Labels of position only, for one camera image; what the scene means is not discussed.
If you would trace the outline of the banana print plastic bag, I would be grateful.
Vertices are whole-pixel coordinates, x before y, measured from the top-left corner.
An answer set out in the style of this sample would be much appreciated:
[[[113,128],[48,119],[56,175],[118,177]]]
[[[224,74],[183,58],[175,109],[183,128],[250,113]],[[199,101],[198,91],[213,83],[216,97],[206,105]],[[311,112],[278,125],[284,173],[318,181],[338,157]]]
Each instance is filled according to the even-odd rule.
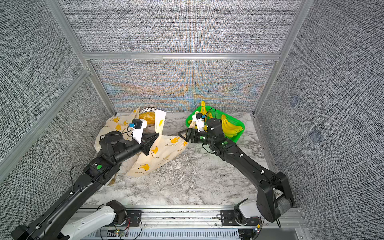
[[[188,146],[188,143],[179,136],[163,135],[167,113],[158,110],[155,111],[155,114],[155,132],[160,134],[155,141],[157,142],[158,152],[155,155],[149,154],[148,156],[141,153],[131,169],[126,173],[128,177],[142,177],[148,175],[177,157]]]
[[[132,123],[133,119],[139,117],[140,108],[137,108],[129,113],[117,113],[116,116],[109,118],[104,127],[100,130],[98,136],[96,137],[94,148],[98,153],[101,150],[100,139],[103,138],[107,133],[118,131],[124,134],[125,140],[131,140],[130,133],[127,133],[130,130],[129,124]]]

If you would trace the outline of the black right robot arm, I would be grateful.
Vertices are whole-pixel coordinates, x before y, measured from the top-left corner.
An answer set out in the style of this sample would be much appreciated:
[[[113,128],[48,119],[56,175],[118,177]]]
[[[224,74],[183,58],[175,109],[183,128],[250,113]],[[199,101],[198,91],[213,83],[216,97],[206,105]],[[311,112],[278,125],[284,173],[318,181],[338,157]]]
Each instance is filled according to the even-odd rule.
[[[221,120],[209,119],[207,125],[206,132],[188,128],[178,132],[178,136],[187,143],[209,146],[214,155],[238,169],[255,186],[255,200],[245,199],[234,206],[237,223],[245,225],[249,219],[258,216],[270,223],[278,222],[295,204],[288,177],[264,168],[247,156],[225,136]]]

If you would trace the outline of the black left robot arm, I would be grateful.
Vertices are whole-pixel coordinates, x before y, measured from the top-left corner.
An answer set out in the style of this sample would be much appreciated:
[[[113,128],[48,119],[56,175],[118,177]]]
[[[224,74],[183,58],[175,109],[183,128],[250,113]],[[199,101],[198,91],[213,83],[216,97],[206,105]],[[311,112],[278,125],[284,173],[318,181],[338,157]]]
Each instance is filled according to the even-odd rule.
[[[101,151],[87,164],[72,186],[41,217],[28,226],[18,226],[12,232],[15,240],[68,240],[61,233],[72,215],[90,196],[104,186],[120,169],[121,164],[142,152],[149,154],[158,133],[142,136],[141,142],[125,140],[123,133],[113,131],[100,139]]]

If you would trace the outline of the patterned bowl with yellow food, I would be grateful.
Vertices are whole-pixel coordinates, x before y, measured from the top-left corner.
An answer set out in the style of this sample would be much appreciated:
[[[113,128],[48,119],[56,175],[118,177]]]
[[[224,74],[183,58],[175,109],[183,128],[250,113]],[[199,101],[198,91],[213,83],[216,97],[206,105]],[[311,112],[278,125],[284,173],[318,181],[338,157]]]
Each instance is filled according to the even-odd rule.
[[[139,118],[147,121],[148,126],[153,126],[155,124],[156,114],[155,111],[158,111],[157,108],[145,108],[140,110]]]

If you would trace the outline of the green plastic basket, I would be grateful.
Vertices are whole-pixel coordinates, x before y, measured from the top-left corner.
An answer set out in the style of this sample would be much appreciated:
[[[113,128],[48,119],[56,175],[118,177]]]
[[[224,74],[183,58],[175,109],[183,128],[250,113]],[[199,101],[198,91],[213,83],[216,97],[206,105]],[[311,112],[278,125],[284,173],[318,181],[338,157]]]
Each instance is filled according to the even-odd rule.
[[[227,138],[232,140],[233,142],[237,142],[243,132],[245,131],[245,125],[243,122],[240,120],[225,114],[221,112],[220,110],[213,109],[211,110],[212,107],[210,106],[200,106],[197,107],[187,118],[186,118],[186,126],[189,127],[192,120],[193,120],[193,115],[195,112],[200,112],[203,114],[208,114],[207,119],[220,119],[222,121],[222,127],[223,127],[223,132]]]

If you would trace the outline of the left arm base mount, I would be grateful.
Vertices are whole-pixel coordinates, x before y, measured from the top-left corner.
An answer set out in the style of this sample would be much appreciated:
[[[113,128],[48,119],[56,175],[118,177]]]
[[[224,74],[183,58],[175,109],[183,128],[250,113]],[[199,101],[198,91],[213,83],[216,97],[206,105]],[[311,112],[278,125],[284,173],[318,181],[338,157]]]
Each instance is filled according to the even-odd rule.
[[[106,227],[139,227],[141,225],[140,219],[142,213],[141,210],[127,210],[123,218],[115,219],[112,223],[106,225]]]

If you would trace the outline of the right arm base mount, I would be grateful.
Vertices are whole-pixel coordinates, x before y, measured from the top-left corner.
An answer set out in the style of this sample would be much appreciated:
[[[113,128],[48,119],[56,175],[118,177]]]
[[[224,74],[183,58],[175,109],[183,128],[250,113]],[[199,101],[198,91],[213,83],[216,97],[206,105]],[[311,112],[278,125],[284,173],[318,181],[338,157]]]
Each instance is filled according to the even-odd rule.
[[[260,217],[244,217],[237,210],[221,210],[217,218],[223,226],[258,226],[263,223]]]

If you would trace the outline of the aluminium front rail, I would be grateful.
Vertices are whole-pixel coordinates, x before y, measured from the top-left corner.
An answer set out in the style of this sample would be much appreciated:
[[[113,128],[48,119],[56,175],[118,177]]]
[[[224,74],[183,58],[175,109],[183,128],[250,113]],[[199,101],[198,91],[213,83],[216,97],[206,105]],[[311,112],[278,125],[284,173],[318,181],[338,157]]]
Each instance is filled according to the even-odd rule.
[[[223,226],[217,218],[232,206],[127,206],[141,210],[139,227],[106,227],[116,216],[112,208],[81,207],[61,233],[70,240],[309,240],[299,209],[290,209],[276,223],[258,226]]]

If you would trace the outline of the aluminium enclosure frame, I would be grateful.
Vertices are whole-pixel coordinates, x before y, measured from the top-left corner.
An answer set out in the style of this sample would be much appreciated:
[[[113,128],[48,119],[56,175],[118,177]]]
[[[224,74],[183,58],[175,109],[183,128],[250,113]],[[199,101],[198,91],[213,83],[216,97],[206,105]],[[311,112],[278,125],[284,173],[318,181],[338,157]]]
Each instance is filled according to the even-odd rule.
[[[78,38],[75,35],[68,19],[63,12],[58,1],[46,1],[46,5],[59,24],[65,37],[67,38],[72,50],[76,54],[83,67],[79,76],[66,88],[60,97],[53,103],[36,124],[26,133],[21,141],[11,150],[11,152],[1,162],[1,182],[7,178],[10,172],[16,167],[21,158],[35,143],[45,128],[50,124],[53,118],[58,114],[62,107],[73,96],[75,91],[81,86],[86,78],[91,79],[96,92],[101,98],[108,112],[113,115],[116,113],[114,105],[109,98],[107,91],[95,72],[90,60],[268,60],[274,61],[271,74],[266,81],[262,92],[257,100],[254,116],[261,111],[271,88],[280,73],[280,70],[291,50],[291,47],[299,33],[299,30],[307,17],[307,14],[313,5],[313,1],[302,1],[297,11],[291,28],[288,31],[282,49],[279,53],[86,53],[81,47]]]

